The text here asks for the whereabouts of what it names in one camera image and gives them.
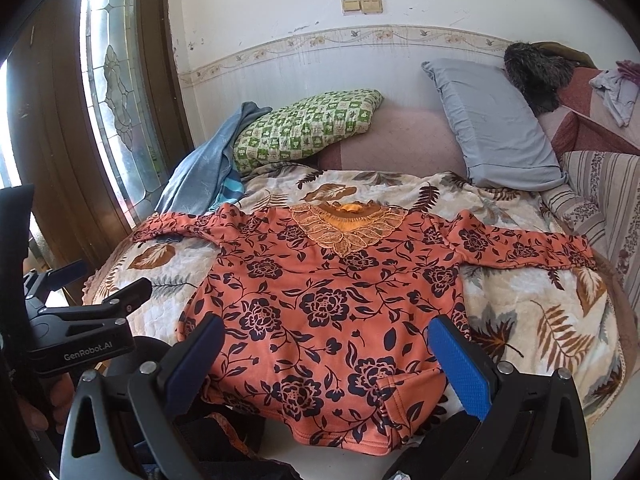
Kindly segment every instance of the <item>orange embroidered neckline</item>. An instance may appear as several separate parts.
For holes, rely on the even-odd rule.
[[[408,213],[401,207],[380,206],[376,212],[366,216],[337,210],[334,214],[330,212],[335,210],[334,207],[327,203],[322,207],[299,204],[289,209],[293,219],[311,240],[343,257],[388,237],[400,227]]]

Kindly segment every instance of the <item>shirt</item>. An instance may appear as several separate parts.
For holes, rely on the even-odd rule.
[[[183,340],[207,312],[224,320],[203,398],[282,420],[303,444],[374,455],[405,443],[444,391],[423,333],[446,314],[468,336],[462,263],[594,266],[584,237],[375,203],[251,215],[225,204],[210,216],[153,216],[133,240],[162,234],[220,246],[177,325]]]

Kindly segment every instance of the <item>black fur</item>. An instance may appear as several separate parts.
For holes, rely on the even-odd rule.
[[[575,65],[530,43],[513,43],[504,53],[504,66],[537,117],[559,107],[558,89],[571,82]]]

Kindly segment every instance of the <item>floral wallpaper border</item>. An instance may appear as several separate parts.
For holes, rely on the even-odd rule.
[[[502,57],[511,41],[455,28],[382,25],[346,27],[289,36],[231,54],[179,76],[184,87],[196,86],[239,68],[264,61],[329,48],[380,44],[444,46]]]

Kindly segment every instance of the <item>white garment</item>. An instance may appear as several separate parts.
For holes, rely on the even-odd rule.
[[[638,98],[638,85],[629,79],[624,79],[618,69],[599,73],[589,81],[589,84],[604,99],[604,105],[618,126],[629,126]]]

